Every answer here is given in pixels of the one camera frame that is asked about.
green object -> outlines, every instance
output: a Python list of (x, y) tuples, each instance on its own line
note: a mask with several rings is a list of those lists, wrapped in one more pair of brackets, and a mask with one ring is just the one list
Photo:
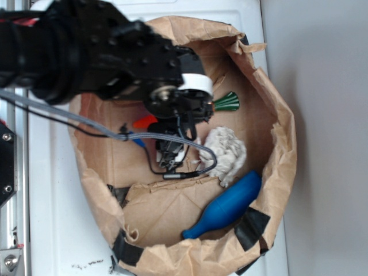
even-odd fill
[(214, 111), (236, 111), (239, 107), (239, 98), (235, 92), (230, 92), (226, 96), (214, 101)]

red object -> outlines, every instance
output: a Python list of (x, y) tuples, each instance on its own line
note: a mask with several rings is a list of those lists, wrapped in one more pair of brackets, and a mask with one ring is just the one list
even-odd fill
[(133, 123), (133, 127), (134, 128), (148, 128), (149, 125), (153, 124), (154, 122), (158, 122), (157, 118), (153, 115), (148, 115), (138, 121), (135, 121)]
[(22, 26), (33, 26), (38, 21), (37, 18), (21, 18), (14, 20), (13, 22)]

wire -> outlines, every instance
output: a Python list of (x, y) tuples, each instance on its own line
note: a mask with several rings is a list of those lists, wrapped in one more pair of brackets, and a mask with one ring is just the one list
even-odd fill
[(180, 137), (184, 139), (182, 127), (180, 126), (180, 116), (179, 115), (177, 116), (177, 127), (178, 127), (178, 132), (179, 132)]
[(165, 141), (172, 141), (172, 142), (177, 142), (177, 143), (182, 143), (182, 144), (187, 144), (193, 147), (198, 148), (199, 150), (203, 150), (208, 152), (212, 159), (213, 159), (213, 164), (207, 168), (204, 168), (201, 171), (196, 172), (196, 174), (200, 175), (200, 174), (204, 174), (207, 173), (208, 171), (212, 170), (213, 168), (216, 167), (217, 165), (217, 159), (216, 159), (216, 155), (214, 154), (214, 152), (207, 147), (204, 147), (203, 145), (199, 145), (193, 141), (190, 140), (186, 140), (183, 139), (181, 137), (176, 137), (176, 136), (172, 136), (172, 135), (165, 135), (162, 133), (150, 133), (150, 132), (142, 132), (142, 133), (134, 133), (134, 134), (117, 134), (112, 132), (110, 129), (105, 128), (103, 125), (88, 119), (86, 117), (82, 117), (80, 115), (65, 111), (65, 110), (61, 110), (58, 108), (55, 108), (53, 106), (49, 106), (40, 102), (36, 102), (34, 100), (31, 100), (27, 97), (23, 97), (11, 92), (8, 92), (6, 90), (0, 89), (0, 98), (5, 99), (6, 101), (10, 101), (10, 102), (20, 102), (23, 105), (26, 106), (31, 106), (33, 108), (36, 109), (40, 109), (43, 110), (45, 112), (50, 112), (53, 114), (56, 114), (58, 116), (70, 119), (70, 120), (74, 120), (77, 121), (81, 124), (87, 125), (89, 127), (92, 127), (94, 129), (96, 129), (97, 131), (103, 133), (104, 135), (114, 138), (116, 140), (121, 140), (121, 141), (128, 141), (128, 140), (135, 140), (135, 139), (146, 139), (146, 138), (150, 138), (150, 139), (156, 139), (156, 140), (165, 140)]
[(148, 165), (149, 165), (149, 169), (150, 169), (154, 174), (164, 175), (166, 172), (157, 172), (157, 171), (154, 171), (154, 169), (152, 168), (152, 163), (151, 163), (150, 153), (148, 152), (147, 147), (142, 147), (142, 148), (144, 149), (145, 155), (146, 155), (146, 157), (147, 157)]
[(186, 147), (186, 151), (185, 151), (184, 157), (183, 157), (183, 159), (182, 159), (182, 161), (181, 161), (181, 162), (184, 162), (184, 160), (185, 160), (186, 156), (188, 155), (189, 148), (190, 148), (190, 146), (188, 145), (188, 146)]
[(15, 105), (16, 107), (18, 107), (18, 108), (26, 111), (26, 112), (32, 113), (32, 114), (37, 115), (37, 116), (39, 116), (41, 118), (45, 118), (45, 119), (48, 119), (48, 120), (51, 120), (51, 121), (55, 121), (55, 122), (59, 122), (61, 124), (67, 125), (68, 127), (72, 127), (72, 128), (74, 128), (74, 129), (76, 129), (76, 130), (78, 130), (78, 131), (80, 131), (80, 132), (82, 132), (82, 133), (84, 133), (84, 134), (86, 134), (88, 136), (97, 137), (97, 138), (108, 138), (107, 135), (97, 134), (97, 133), (92, 133), (92, 132), (86, 131), (83, 128), (80, 128), (79, 126), (74, 125), (74, 124), (72, 124), (70, 122), (63, 121), (63, 120), (60, 120), (58, 118), (54, 118), (54, 117), (51, 117), (51, 116), (47, 116), (47, 115), (41, 114), (39, 112), (36, 112), (36, 111), (33, 111), (33, 110), (29, 109), (29, 108), (26, 108), (24, 106), (21, 106), (21, 105), (15, 103), (15, 102), (11, 102), (11, 101), (9, 101), (9, 102), (12, 103), (13, 105)]
[(186, 138), (190, 141), (194, 141), (197, 138), (197, 129), (196, 129), (196, 124), (194, 122), (194, 118), (193, 118), (193, 113), (191, 111), (189, 111), (187, 113), (188, 116), (188, 122), (189, 122), (189, 129), (190, 129), (190, 135), (191, 138), (189, 138), (188, 136), (186, 136)]

blue handle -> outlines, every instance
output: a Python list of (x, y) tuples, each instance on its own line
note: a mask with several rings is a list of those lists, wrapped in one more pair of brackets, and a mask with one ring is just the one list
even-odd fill
[(255, 171), (249, 172), (206, 207), (199, 222), (189, 230), (183, 231), (184, 239), (196, 239), (207, 231), (232, 224), (257, 198), (261, 186), (259, 175)]
[(136, 143), (137, 145), (139, 145), (140, 147), (144, 148), (145, 147), (145, 144), (142, 140), (140, 139), (134, 139), (132, 140), (134, 143)]

paper bag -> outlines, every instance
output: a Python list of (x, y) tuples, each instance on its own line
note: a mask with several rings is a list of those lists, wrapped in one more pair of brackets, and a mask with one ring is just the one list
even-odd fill
[[(210, 123), (197, 125), (198, 135), (204, 141), (217, 126), (233, 129), (247, 147), (246, 163), (234, 182), (256, 170), (262, 176), (262, 189), (233, 225), (182, 240), (182, 231), (194, 225), (207, 204), (224, 191), (219, 180), (163, 181), (150, 172), (144, 151), (133, 142), (75, 131), (71, 139), (83, 189), (121, 267), (137, 275), (228, 275), (273, 246), (296, 173), (294, 116), (265, 72), (254, 66), (251, 53), (265, 45), (246, 45), (243, 33), (220, 22), (163, 17), (148, 24), (200, 56), (214, 83), (214, 99), (237, 93), (240, 109), (215, 112)], [(115, 132), (124, 123), (132, 129), (134, 121), (148, 115), (141, 102), (101, 101), (90, 94), (75, 98), (71, 111)], [(154, 156), (153, 141), (148, 148)], [(197, 159), (197, 151), (191, 149), (181, 171), (195, 170), (191, 161)], [(131, 187), (123, 208), (107, 185)]]

